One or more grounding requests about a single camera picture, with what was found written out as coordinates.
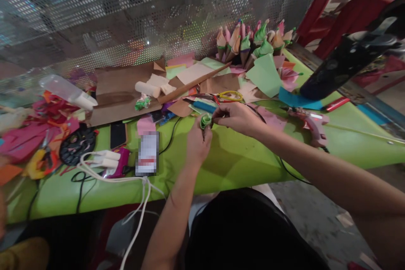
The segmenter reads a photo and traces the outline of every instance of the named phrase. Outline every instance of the wooden stick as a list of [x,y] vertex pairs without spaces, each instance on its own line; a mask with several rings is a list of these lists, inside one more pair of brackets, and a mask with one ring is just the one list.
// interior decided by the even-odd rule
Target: wooden stick
[[207,80],[208,78],[211,78],[212,76],[214,76],[215,74],[221,72],[222,70],[225,70],[227,67],[229,67],[231,65],[232,62],[228,62],[226,65],[224,65],[223,67],[220,67],[217,70],[213,70],[212,72],[203,75],[199,78],[197,78],[196,80],[190,82],[189,84],[183,85],[181,87],[179,87],[178,89],[176,89],[175,91],[171,92],[170,94],[163,96],[163,97],[159,97],[157,99],[157,101],[159,101],[160,104],[169,102],[171,100],[173,100],[174,98],[176,98],[177,96],[184,94],[185,92],[187,92],[189,89],[191,89],[192,87],[196,86],[197,84]]

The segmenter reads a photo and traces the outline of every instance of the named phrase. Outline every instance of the white cable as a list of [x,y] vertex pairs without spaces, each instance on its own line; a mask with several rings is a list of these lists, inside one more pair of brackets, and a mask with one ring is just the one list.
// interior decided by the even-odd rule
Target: white cable
[[[136,210],[134,210],[134,211],[130,212],[129,214],[127,214],[127,216],[130,215],[129,218],[125,219],[127,216],[124,217],[123,224],[127,223],[139,211],[139,209],[142,206],[142,211],[141,211],[141,214],[140,214],[140,220],[139,220],[138,227],[136,229],[136,232],[135,232],[135,235],[134,235],[133,239],[131,240],[130,245],[128,246],[127,251],[125,252],[124,258],[122,259],[122,263],[121,263],[121,266],[120,266],[120,270],[124,270],[125,262],[127,260],[127,257],[129,255],[130,251],[131,251],[132,245],[134,244],[134,242],[136,240],[136,237],[138,236],[138,233],[139,233],[140,227],[142,225],[143,216],[145,215],[145,212],[153,213],[153,214],[156,214],[157,216],[159,216],[155,212],[145,211],[146,204],[147,204],[147,202],[149,200],[149,196],[151,195],[151,189],[154,188],[159,193],[161,193],[165,199],[166,199],[166,197],[165,197],[165,194],[163,193],[163,191],[160,190],[159,188],[157,188],[156,186],[152,185],[151,182],[149,181],[149,179],[146,176],[143,176],[143,177],[113,178],[113,179],[108,179],[108,178],[101,177],[100,175],[95,173],[95,171],[93,171],[92,168],[90,168],[84,161],[85,156],[94,155],[94,154],[98,154],[98,152],[84,153],[80,157],[80,165],[78,165],[77,168],[79,170],[82,170],[83,172],[89,174],[90,176],[94,177],[95,179],[98,179],[98,180],[101,180],[101,181],[104,181],[104,182],[109,182],[109,183],[118,183],[118,182],[133,181],[133,180],[142,180],[142,188],[143,188],[142,189],[142,201],[141,201],[140,205],[138,206],[138,208]],[[148,184],[148,194],[146,196],[146,199],[143,200],[144,196],[145,196],[145,186],[146,186],[146,184]]]
[[125,255],[124,255],[124,258],[122,259],[121,267],[119,268],[119,270],[124,270],[124,266],[125,266],[125,262],[126,262],[126,260],[127,260],[127,257],[128,257],[128,255],[130,254],[132,245],[134,244],[136,237],[138,236],[138,233],[139,233],[139,230],[140,230],[140,226],[141,226],[142,221],[143,221],[143,216],[145,215],[146,204],[147,204],[147,202],[148,202],[149,195],[151,194],[151,189],[152,189],[152,187],[150,186],[150,185],[151,185],[150,182],[148,182],[148,185],[149,185],[149,187],[148,187],[148,195],[146,196],[145,203],[143,204],[142,213],[140,214],[140,219],[139,219],[138,228],[136,228],[136,232],[135,232],[134,238],[132,239],[130,245],[128,246],[127,251],[125,252]]

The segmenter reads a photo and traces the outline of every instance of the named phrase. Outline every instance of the hand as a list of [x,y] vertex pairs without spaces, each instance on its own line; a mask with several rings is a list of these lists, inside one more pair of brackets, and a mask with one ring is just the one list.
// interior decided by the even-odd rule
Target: hand
[[212,115],[214,123],[253,137],[266,124],[243,103],[222,103]]
[[195,119],[194,125],[187,135],[186,166],[200,168],[210,151],[212,139],[211,126],[208,125],[204,130],[201,130],[201,117],[202,115]]

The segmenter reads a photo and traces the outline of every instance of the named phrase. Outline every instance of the smartphone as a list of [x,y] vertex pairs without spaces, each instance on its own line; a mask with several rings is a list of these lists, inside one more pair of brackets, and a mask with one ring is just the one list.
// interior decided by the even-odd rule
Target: smartphone
[[110,150],[123,146],[128,141],[127,124],[116,121],[110,124]]

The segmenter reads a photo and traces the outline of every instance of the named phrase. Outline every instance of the perforated metal screen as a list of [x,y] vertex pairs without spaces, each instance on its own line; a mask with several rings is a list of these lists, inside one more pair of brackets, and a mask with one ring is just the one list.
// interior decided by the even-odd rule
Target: perforated metal screen
[[0,99],[31,98],[37,78],[59,73],[78,86],[94,69],[165,55],[215,52],[219,26],[285,19],[298,26],[312,0],[0,0],[0,59],[28,75],[0,81]]

